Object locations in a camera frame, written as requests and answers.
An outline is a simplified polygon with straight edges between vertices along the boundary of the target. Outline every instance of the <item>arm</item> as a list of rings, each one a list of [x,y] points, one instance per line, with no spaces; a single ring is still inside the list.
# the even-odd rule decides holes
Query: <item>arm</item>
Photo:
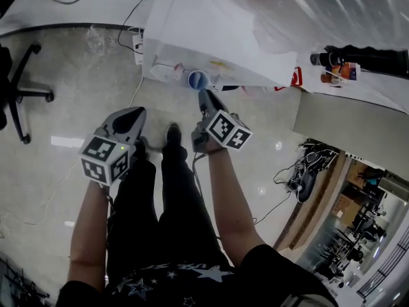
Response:
[[[265,242],[254,227],[228,151],[210,154],[209,166],[217,229],[224,250],[233,264],[239,266],[251,249]]]
[[[71,239],[68,281],[80,281],[99,292],[105,288],[108,199],[90,182]]]

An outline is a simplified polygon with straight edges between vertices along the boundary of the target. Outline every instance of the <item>desk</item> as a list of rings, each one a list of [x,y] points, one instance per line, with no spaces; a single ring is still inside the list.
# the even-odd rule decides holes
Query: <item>desk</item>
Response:
[[[121,26],[140,0],[80,0],[63,5],[53,0],[15,0],[2,19],[0,35],[56,24]],[[154,0],[144,0],[129,18],[128,26],[144,27]]]

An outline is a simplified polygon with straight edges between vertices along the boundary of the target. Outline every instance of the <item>black pants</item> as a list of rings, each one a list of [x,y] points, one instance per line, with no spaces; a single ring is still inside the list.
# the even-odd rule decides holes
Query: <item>black pants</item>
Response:
[[[226,263],[181,146],[163,149],[164,213],[159,221],[153,205],[155,166],[136,161],[122,181],[108,223],[110,282],[135,269],[168,262]]]

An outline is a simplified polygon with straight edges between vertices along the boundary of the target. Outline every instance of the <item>office chair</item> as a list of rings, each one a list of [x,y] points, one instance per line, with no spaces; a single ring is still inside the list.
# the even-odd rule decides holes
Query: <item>office chair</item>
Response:
[[[20,82],[21,75],[23,73],[24,67],[31,53],[38,54],[41,50],[41,46],[38,44],[30,45],[26,54],[22,58],[20,65],[14,73],[11,82],[8,79],[8,74],[12,69],[13,61],[10,55],[10,50],[8,48],[2,47],[0,44],[0,130],[3,130],[7,125],[6,114],[4,113],[4,108],[8,104],[10,107],[10,112],[13,117],[15,128],[19,135],[20,140],[28,145],[31,142],[31,137],[29,134],[23,135],[23,131],[20,124],[19,114],[17,112],[17,104],[20,104],[23,97],[44,97],[47,102],[54,101],[54,93],[52,90],[46,91],[22,91],[17,88]]]

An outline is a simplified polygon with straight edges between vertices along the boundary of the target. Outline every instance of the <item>black t-shirt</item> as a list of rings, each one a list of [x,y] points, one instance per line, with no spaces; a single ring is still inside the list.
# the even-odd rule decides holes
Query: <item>black t-shirt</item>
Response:
[[[262,245],[237,268],[202,261],[149,265],[110,283],[103,294],[71,281],[61,289],[57,307],[280,306],[289,295],[318,295],[337,306],[314,275]]]

